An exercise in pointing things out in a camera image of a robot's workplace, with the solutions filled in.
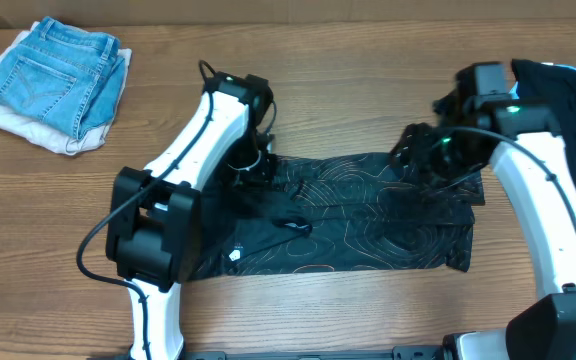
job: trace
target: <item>robotic arm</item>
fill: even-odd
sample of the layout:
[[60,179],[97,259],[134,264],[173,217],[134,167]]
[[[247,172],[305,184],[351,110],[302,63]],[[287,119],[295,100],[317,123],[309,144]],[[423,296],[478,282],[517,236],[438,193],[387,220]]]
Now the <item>robotic arm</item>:
[[[199,253],[200,194],[207,179],[222,163],[246,181],[263,183],[271,179],[267,139],[261,139],[256,131],[272,103],[268,82],[252,75],[241,79],[212,72],[212,78],[204,77],[206,85],[195,116],[172,145],[145,170],[124,168],[115,180],[113,211],[165,174],[152,191],[112,219],[106,242],[106,255],[117,263],[118,275],[138,286],[147,297],[149,345],[144,346],[143,304],[141,297],[130,290],[135,329],[130,357],[135,360],[147,359],[147,348],[152,359],[182,357],[180,284],[190,275]],[[557,120],[544,103],[512,100],[498,63],[474,64],[458,73],[455,92],[437,106],[443,107],[439,126],[407,127],[393,149],[393,159],[419,166],[423,182],[431,188],[453,186],[490,163],[525,234],[541,300],[511,321],[507,329],[447,336],[441,352],[433,356],[540,358],[521,356],[527,346],[552,351],[546,345],[534,346],[538,340],[526,329],[539,333],[545,331],[544,327],[552,327],[552,323],[534,325],[539,321],[534,313],[543,315],[544,303],[557,311],[563,309],[552,305],[561,300],[560,296],[566,297],[564,303],[568,306],[562,311],[574,314],[570,316],[575,330],[571,333],[570,326],[563,326],[555,335],[568,339],[559,339],[561,346],[575,344],[576,233],[568,209],[553,183],[546,181],[530,158],[499,138],[476,133],[478,129],[515,139],[543,160],[557,174],[576,216],[576,190]],[[175,168],[169,171],[171,164]],[[148,214],[142,215],[140,209]],[[548,313],[551,315],[556,317],[556,324],[570,319],[557,312]]]

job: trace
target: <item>cable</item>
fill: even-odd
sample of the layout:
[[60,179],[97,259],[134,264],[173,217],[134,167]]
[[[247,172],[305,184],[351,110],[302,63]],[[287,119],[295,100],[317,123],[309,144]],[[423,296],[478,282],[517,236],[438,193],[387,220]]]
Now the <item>cable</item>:
[[270,120],[270,124],[266,128],[266,131],[264,131],[264,135],[270,135],[270,130],[272,130],[272,126],[275,124],[275,119],[277,118],[277,103],[275,100],[272,101],[272,107],[275,111],[272,114],[272,120]]
[[[215,71],[205,61],[203,60],[199,61],[199,71],[201,72],[201,75],[205,81],[207,78],[205,77],[205,73],[203,71],[202,66],[206,66],[213,73],[213,75],[215,74]],[[178,165],[181,162],[181,160],[186,156],[186,154],[188,154],[190,149],[192,149],[192,147],[195,145],[195,143],[199,140],[201,135],[206,130],[206,127],[208,127],[210,121],[212,121],[212,112],[215,107],[212,93],[208,93],[208,98],[210,99],[210,107],[208,109],[206,119],[204,120],[203,125],[199,129],[199,132],[193,137],[190,143],[188,143],[188,145],[184,148],[181,154],[179,154],[179,156],[175,158],[175,160],[172,163],[170,163],[168,168],[164,170],[164,172],[161,173],[161,175],[157,176],[148,185],[146,185],[137,193],[135,193],[133,196],[131,196],[123,204],[119,205],[115,210],[113,210],[110,214],[108,214],[105,218],[103,218],[97,225],[95,225],[95,227],[93,227],[92,230],[90,230],[90,232],[88,233],[88,235],[86,235],[84,239],[81,241],[79,249],[77,250],[77,267],[79,268],[79,271],[81,271],[82,274],[86,275],[87,277],[93,280],[129,288],[139,295],[139,302],[141,303],[141,309],[143,311],[143,343],[144,343],[143,350],[146,352],[146,359],[148,360],[152,360],[152,357],[150,355],[150,342],[148,342],[148,306],[146,305],[146,299],[147,299],[146,295],[141,290],[141,288],[139,288],[139,286],[135,285],[134,283],[97,275],[88,270],[83,263],[84,250],[86,250],[86,247],[88,246],[90,241],[95,237],[95,235],[97,235],[97,233],[101,231],[101,229],[103,229],[106,225],[108,225],[108,223],[115,216],[120,214],[126,207],[128,207],[132,203],[140,202],[141,200],[143,200],[143,197],[145,197],[157,184],[163,181],[166,178],[166,176],[168,176],[173,170],[178,168]]]
[[546,180],[552,182],[553,185],[555,186],[555,188],[557,189],[557,192],[559,192],[559,196],[561,196],[561,200],[563,201],[564,205],[566,206],[566,210],[568,210],[568,215],[570,216],[570,221],[572,222],[572,226],[575,229],[575,234],[576,234],[575,212],[572,209],[572,205],[570,204],[570,200],[568,200],[568,196],[566,196],[564,189],[561,187],[561,184],[559,183],[559,180],[557,179],[557,175],[553,174],[550,171],[550,169],[548,169],[548,167],[541,160],[539,160],[539,158],[537,158],[533,153],[531,153],[528,149],[519,145],[516,141],[512,140],[511,138],[508,138],[506,136],[503,136],[503,135],[500,135],[500,134],[497,134],[497,133],[494,133],[491,131],[487,131],[487,130],[471,128],[471,127],[466,127],[466,126],[451,126],[451,127],[445,127],[444,129],[449,130],[449,131],[470,132],[470,133],[475,133],[475,134],[487,136],[490,138],[494,138],[494,139],[497,139],[500,141],[504,141],[504,142],[508,143],[509,145],[511,145],[512,147],[514,147],[515,149],[524,153],[524,155],[528,156],[528,158],[530,158],[530,160],[532,160],[535,164],[537,164],[537,166],[539,168],[541,168],[541,170],[543,170],[544,173],[546,173]]

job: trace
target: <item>jeans pocket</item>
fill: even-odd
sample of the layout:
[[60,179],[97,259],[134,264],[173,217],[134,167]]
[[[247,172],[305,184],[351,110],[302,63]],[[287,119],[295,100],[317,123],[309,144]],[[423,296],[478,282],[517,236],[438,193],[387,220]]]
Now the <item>jeans pocket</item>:
[[0,89],[0,99],[20,113],[43,121],[76,82],[73,76],[19,55]]

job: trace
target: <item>folded blue jeans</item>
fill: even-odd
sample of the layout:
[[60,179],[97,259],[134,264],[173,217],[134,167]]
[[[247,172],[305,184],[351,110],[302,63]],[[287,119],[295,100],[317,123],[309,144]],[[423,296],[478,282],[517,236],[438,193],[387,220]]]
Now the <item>folded blue jeans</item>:
[[0,105],[82,139],[114,118],[120,41],[44,18],[0,64]]

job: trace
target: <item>wood grain surface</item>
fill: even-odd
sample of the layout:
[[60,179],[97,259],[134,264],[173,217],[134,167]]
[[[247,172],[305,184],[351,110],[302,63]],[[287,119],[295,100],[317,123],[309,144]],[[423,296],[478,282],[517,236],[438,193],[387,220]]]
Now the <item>wood grain surface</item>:
[[[406,124],[433,122],[456,71],[513,57],[576,66],[576,20],[330,25],[115,27],[133,49],[108,142],[55,155],[0,131],[0,359],[79,359],[126,352],[126,290],[81,275],[75,252],[109,208],[123,166],[142,168],[199,102],[197,60],[270,79],[277,152],[325,158],[388,151]],[[0,30],[0,53],[15,31]],[[190,350],[387,349],[503,327],[535,301],[530,256],[490,171],[477,207],[471,270],[222,277],[185,286]],[[85,262],[114,274],[104,234]]]

